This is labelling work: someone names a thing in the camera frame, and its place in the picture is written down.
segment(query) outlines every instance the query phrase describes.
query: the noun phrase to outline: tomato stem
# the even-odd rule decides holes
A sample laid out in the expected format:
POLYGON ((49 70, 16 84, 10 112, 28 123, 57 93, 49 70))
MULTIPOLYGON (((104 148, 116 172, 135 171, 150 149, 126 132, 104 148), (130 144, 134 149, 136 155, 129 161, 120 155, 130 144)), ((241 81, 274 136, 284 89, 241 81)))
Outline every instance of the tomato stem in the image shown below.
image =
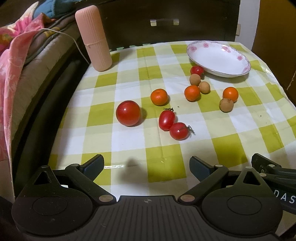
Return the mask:
POLYGON ((170 111, 174 112, 173 108, 164 108, 164 110, 170 110, 170 111))
POLYGON ((191 131, 192 133, 194 133, 194 131, 192 130, 191 126, 187 126, 188 130, 191 131))

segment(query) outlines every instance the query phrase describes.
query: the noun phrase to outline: drawer handle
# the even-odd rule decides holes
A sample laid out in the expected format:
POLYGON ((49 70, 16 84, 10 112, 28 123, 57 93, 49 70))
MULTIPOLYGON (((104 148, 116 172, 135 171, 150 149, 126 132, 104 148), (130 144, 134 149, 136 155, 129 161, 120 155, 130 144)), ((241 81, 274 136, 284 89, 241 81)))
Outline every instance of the drawer handle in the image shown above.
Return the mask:
POLYGON ((156 26, 177 26, 179 25, 179 19, 178 18, 160 18, 160 19, 150 19, 150 25, 152 27, 156 26))

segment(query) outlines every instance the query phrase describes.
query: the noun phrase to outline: wooden furniture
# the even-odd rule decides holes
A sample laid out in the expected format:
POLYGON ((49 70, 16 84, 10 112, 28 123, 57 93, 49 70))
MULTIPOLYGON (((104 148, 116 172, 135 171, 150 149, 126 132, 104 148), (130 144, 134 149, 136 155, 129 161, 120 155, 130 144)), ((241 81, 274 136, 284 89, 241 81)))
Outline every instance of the wooden furniture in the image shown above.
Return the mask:
POLYGON ((109 48, 184 40, 234 41, 240 0, 84 0, 97 5, 109 48))
POLYGON ((296 72, 295 23, 296 8, 289 0, 261 0, 252 48, 267 63, 294 105, 296 83, 291 81, 296 72))

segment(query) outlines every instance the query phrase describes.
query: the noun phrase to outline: red tomato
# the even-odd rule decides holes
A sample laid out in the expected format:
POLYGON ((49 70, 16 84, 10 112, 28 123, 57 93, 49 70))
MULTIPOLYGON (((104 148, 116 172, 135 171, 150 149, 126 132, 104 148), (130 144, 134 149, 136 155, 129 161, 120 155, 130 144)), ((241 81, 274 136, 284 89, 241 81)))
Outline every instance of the red tomato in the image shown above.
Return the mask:
POLYGON ((205 70, 201 66, 193 66, 190 69, 190 74, 198 74, 201 77, 201 79, 203 79, 205 76, 205 70))
POLYGON ((126 100, 119 104, 116 109, 116 118, 124 126, 135 125, 141 117, 139 105, 132 100, 126 100))
POLYGON ((177 122, 170 128, 170 135, 175 140, 181 141, 189 136, 189 130, 192 130, 190 126, 186 126, 182 122, 177 122))
POLYGON ((175 122, 175 113, 173 108, 165 109, 159 116, 158 125, 163 131, 168 131, 175 122))

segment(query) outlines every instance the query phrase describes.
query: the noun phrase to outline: small orange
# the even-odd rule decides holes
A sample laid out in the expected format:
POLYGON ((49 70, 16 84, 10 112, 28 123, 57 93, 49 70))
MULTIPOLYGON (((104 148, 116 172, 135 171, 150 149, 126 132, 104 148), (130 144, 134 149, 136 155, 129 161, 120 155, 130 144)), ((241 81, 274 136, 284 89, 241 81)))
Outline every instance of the small orange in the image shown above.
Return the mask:
POLYGON ((185 98, 189 101, 195 101, 200 97, 200 89, 196 85, 190 85, 184 90, 185 98))
POLYGON ((157 89, 150 95, 151 101, 155 105, 164 105, 168 101, 168 94, 164 89, 157 89))
POLYGON ((223 91, 223 98, 231 99, 233 102, 237 101, 239 97, 239 93, 236 88, 234 87, 227 87, 223 91))

